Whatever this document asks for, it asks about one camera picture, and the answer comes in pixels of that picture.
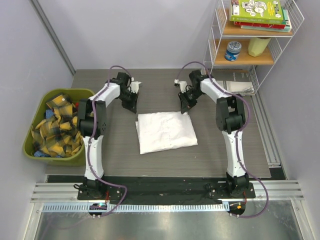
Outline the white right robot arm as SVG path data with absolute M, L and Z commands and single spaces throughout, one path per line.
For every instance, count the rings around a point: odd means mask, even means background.
M 188 112 L 198 103 L 202 95 L 209 96 L 215 107 L 215 122 L 225 141 L 227 155 L 226 193 L 237 198 L 249 188 L 249 174 L 245 170 L 242 145 L 243 128 L 246 126 L 245 102 L 241 95 L 230 93 L 211 75 L 202 75 L 200 70 L 189 74 L 191 84 L 186 81 L 174 80 L 180 88 L 180 112 Z

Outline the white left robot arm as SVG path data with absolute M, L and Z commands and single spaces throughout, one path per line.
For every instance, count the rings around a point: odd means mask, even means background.
M 106 195 L 108 187 L 103 182 L 102 143 L 107 129 L 107 107 L 119 99 L 124 109 L 136 114 L 139 84 L 130 74 L 119 72 L 96 94 L 80 100 L 77 129 L 85 148 L 84 180 L 77 188 L 81 198 L 100 200 Z

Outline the white long sleeve shirt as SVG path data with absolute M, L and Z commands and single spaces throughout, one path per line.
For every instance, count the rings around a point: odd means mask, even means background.
M 135 126 L 141 155 L 198 145 L 191 117 L 187 113 L 139 114 Z

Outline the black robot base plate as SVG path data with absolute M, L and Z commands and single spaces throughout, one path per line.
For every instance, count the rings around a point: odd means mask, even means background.
M 122 205 L 206 205 L 219 204 L 226 199 L 254 199 L 252 183 L 247 188 L 231 191 L 227 180 L 208 177 L 121 177 L 103 178 L 110 185 L 96 183 L 74 184 L 78 200 L 102 200 Z

